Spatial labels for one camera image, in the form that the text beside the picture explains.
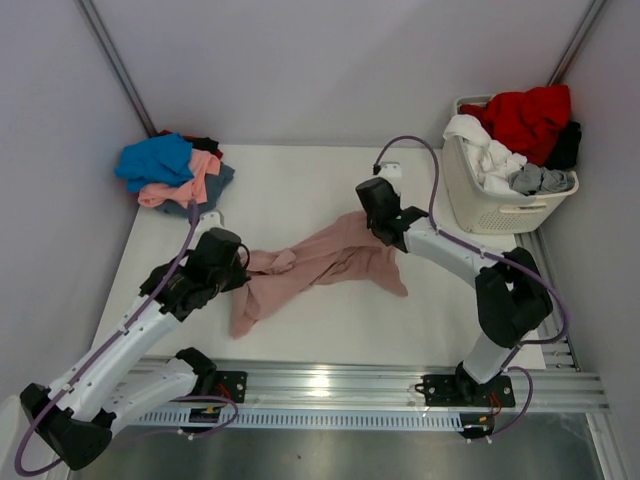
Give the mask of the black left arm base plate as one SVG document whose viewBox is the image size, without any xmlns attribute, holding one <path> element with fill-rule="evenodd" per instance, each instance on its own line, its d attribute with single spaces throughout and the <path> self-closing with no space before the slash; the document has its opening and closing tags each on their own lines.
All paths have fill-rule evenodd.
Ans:
<svg viewBox="0 0 640 480">
<path fill-rule="evenodd" d="M 245 371 L 222 370 L 208 373 L 196 381 L 191 394 L 196 396 L 221 396 L 242 404 L 247 391 L 248 374 Z"/>
</svg>

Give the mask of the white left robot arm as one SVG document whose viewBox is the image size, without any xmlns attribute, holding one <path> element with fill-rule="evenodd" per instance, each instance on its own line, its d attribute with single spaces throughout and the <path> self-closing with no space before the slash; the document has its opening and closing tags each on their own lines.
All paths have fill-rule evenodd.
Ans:
<svg viewBox="0 0 640 480">
<path fill-rule="evenodd" d="M 77 471 L 96 460 L 114 437 L 167 402 L 204 402 L 220 408 L 236 403 L 220 386 L 216 364 L 199 350 L 178 351 L 134 384 L 123 379 L 137 362 L 196 310 L 218 294 L 243 286 L 248 251 L 240 237 L 220 227 L 183 245 L 170 262 L 155 268 L 131 309 L 99 346 L 48 385 L 31 383 L 19 395 L 29 427 L 18 451 L 38 436 L 56 463 Z"/>
</svg>

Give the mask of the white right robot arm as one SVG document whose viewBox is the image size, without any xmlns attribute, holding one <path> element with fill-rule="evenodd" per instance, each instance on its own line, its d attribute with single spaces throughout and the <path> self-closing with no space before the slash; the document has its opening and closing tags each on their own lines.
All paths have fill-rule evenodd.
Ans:
<svg viewBox="0 0 640 480">
<path fill-rule="evenodd" d="M 455 391 L 467 404 L 480 403 L 523 340 L 553 311 L 532 255 L 521 247 L 494 254 L 455 237 L 431 213 L 402 208 L 386 179 L 371 178 L 355 191 L 368 229 L 384 245 L 429 260 L 474 289 L 481 334 L 456 367 Z"/>
</svg>

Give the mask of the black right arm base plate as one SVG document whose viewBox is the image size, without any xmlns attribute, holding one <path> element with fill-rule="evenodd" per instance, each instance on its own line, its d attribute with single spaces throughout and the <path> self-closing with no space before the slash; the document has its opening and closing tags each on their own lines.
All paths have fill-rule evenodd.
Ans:
<svg viewBox="0 0 640 480">
<path fill-rule="evenodd" d="M 511 379 L 498 375 L 485 384 L 454 374 L 428 374 L 414 386 L 424 396 L 425 404 L 432 407 L 490 407 L 515 406 Z"/>
</svg>

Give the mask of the dusty pink graphic t-shirt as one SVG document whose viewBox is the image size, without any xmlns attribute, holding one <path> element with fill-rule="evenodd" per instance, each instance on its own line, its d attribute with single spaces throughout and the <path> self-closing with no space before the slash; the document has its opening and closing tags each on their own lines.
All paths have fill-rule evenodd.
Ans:
<svg viewBox="0 0 640 480">
<path fill-rule="evenodd" d="M 248 282 L 232 292 L 230 335 L 247 335 L 298 294 L 313 286 L 370 281 L 398 296 L 408 295 L 396 250 L 368 229 L 363 211 L 340 216 L 298 244 L 275 252 L 253 250 L 244 258 Z"/>
</svg>

